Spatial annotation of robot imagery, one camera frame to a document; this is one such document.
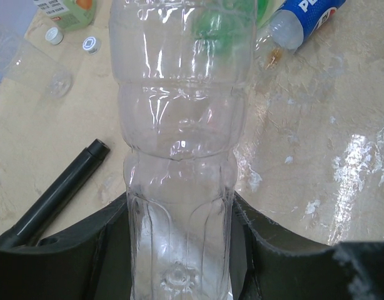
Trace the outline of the white cap with square mark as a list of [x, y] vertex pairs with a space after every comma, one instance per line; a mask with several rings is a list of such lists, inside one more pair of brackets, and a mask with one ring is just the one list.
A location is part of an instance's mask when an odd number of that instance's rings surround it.
[[97, 53], [100, 47], [101, 47], [101, 41], [94, 36], [87, 37], [82, 44], [83, 50], [90, 55]]

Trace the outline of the white bottle cap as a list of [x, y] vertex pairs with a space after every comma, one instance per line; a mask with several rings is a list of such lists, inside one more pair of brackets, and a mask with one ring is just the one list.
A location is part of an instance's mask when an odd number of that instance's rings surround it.
[[61, 43], [64, 35], [57, 27], [51, 27], [46, 31], [44, 37], [48, 43], [56, 46]]

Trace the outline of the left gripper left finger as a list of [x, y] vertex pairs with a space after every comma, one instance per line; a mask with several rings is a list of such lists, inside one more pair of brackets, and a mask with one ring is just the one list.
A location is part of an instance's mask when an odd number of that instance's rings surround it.
[[129, 299], [126, 195], [37, 246], [0, 250], [0, 299]]

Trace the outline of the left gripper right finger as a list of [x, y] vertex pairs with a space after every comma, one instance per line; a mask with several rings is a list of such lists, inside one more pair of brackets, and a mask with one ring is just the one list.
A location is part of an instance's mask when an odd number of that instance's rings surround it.
[[231, 287], [234, 299], [384, 299], [384, 242], [321, 244], [235, 194]]

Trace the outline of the white label tea bottle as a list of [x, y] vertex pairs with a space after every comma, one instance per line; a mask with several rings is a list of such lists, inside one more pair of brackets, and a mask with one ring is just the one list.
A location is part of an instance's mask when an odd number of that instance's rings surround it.
[[63, 31], [75, 31], [91, 24], [97, 1], [33, 0], [33, 4]]

